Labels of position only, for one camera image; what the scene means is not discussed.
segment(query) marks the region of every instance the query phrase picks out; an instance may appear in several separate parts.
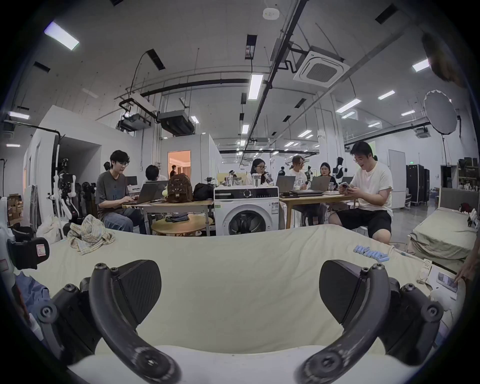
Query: washing machine door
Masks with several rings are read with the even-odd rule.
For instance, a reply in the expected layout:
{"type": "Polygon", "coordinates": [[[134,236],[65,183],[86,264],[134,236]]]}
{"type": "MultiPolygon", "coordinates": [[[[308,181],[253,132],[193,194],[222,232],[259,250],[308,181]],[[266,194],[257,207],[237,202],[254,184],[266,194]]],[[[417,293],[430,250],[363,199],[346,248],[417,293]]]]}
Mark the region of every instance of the washing machine door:
{"type": "Polygon", "coordinates": [[[244,204],[228,213],[223,227],[226,235],[265,232],[272,229],[272,219],[261,206],[244,204]]]}

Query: round wooden table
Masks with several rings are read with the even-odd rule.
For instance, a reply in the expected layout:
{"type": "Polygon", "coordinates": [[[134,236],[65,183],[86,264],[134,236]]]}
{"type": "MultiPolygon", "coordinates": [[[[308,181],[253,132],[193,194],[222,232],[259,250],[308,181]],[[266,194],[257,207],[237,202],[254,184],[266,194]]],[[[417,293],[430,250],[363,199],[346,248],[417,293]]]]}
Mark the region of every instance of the round wooden table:
{"type": "MultiPolygon", "coordinates": [[[[206,228],[205,216],[189,214],[188,221],[180,221],[178,223],[169,223],[165,219],[161,219],[152,224],[152,230],[157,234],[162,235],[185,235],[188,233],[195,233],[206,228]]],[[[213,220],[208,218],[209,225],[212,225],[213,220]]]]}

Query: smartphone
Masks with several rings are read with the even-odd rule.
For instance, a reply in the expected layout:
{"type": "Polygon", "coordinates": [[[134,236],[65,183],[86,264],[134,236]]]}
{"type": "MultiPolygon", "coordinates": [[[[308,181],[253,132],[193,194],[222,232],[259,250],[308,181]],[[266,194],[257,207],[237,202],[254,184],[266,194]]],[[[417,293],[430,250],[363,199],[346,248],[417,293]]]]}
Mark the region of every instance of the smartphone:
{"type": "Polygon", "coordinates": [[[454,283],[454,279],[447,276],[447,275],[444,275],[443,273],[439,272],[438,273],[438,276],[437,276],[437,281],[443,285],[445,288],[453,291],[453,292],[456,292],[458,290],[458,284],[457,283],[454,283]]]}

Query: black bag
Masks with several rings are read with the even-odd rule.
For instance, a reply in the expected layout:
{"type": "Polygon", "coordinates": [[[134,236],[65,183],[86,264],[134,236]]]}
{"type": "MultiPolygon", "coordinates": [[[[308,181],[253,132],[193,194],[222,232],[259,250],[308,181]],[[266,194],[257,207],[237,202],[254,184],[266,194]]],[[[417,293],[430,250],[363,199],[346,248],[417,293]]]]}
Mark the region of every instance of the black bag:
{"type": "Polygon", "coordinates": [[[203,183],[195,185],[193,199],[196,201],[213,199],[213,185],[203,183]]]}

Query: gray t-shirt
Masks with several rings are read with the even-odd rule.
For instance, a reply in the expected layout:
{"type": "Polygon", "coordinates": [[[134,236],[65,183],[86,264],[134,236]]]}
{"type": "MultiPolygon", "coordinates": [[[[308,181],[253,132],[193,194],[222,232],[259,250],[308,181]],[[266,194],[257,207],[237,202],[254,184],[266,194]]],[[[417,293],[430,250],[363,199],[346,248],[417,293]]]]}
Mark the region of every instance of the gray t-shirt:
{"type": "Polygon", "coordinates": [[[117,208],[100,208],[98,205],[105,200],[119,200],[128,196],[127,180],[125,175],[119,174],[115,180],[110,171],[103,172],[98,176],[96,181],[95,203],[98,210],[98,218],[103,219],[103,216],[110,212],[119,213],[123,209],[121,206],[117,208]]]}

